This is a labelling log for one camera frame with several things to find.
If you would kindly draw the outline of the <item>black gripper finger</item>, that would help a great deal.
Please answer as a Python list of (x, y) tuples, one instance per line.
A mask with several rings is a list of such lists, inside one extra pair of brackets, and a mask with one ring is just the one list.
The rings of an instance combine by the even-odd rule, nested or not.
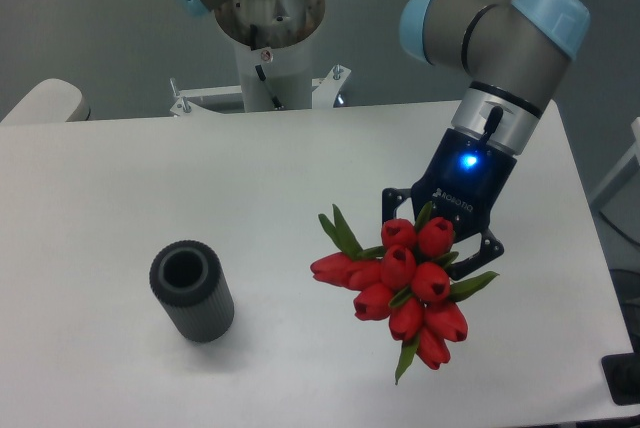
[(410, 198), (410, 188), (385, 188), (381, 199), (382, 223), (395, 219), (398, 208)]
[(483, 230), (480, 235), (481, 241), (478, 251), (450, 266), (449, 276), (451, 279), (462, 280), (504, 254), (504, 245), (490, 229)]

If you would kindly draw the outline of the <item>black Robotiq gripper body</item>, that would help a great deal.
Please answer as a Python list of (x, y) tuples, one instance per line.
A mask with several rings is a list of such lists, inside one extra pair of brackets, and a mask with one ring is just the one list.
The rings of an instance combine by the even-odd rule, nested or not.
[(414, 214), (431, 203), (431, 214), (449, 220), (458, 241), (480, 233), (488, 228), (515, 165), (515, 157), (448, 129), (426, 172), (410, 189)]

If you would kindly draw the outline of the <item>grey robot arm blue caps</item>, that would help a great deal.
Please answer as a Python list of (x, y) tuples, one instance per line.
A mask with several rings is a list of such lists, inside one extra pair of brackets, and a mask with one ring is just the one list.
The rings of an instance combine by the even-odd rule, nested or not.
[[(331, 106), (336, 92), (314, 88), (308, 41), (325, 0), (179, 0), (213, 14), (236, 50), (248, 112)], [(410, 201), (431, 204), (459, 239), (479, 235), (476, 254), (453, 264), (461, 280), (502, 255), (490, 212), (590, 23), (579, 0), (409, 0), (399, 22), (402, 48), (432, 65), (464, 70), (470, 85), (425, 174), (388, 188), (382, 217)]]

